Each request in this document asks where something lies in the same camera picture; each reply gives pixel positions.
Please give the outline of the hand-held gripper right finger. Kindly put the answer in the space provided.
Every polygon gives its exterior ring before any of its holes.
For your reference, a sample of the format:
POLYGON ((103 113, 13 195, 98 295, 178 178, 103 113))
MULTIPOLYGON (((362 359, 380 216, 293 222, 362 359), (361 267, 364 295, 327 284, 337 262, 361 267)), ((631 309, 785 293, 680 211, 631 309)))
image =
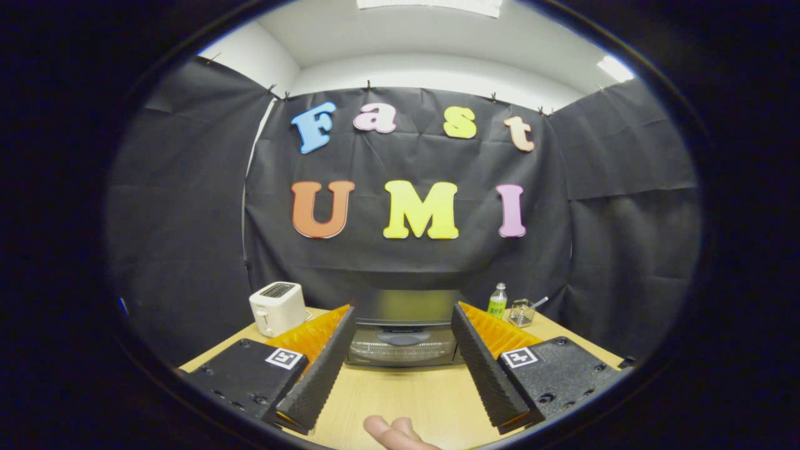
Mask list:
POLYGON ((465 302, 452 333, 492 427, 528 428, 578 407, 633 369, 608 364, 566 336, 542 340, 465 302))

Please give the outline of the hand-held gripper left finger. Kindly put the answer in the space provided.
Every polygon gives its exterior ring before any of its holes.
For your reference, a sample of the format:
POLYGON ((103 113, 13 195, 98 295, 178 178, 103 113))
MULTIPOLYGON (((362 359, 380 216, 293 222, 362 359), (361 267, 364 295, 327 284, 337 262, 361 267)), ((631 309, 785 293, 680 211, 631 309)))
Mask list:
POLYGON ((343 306, 266 342, 237 340, 184 379, 246 421, 308 435, 355 330, 354 310, 343 306))

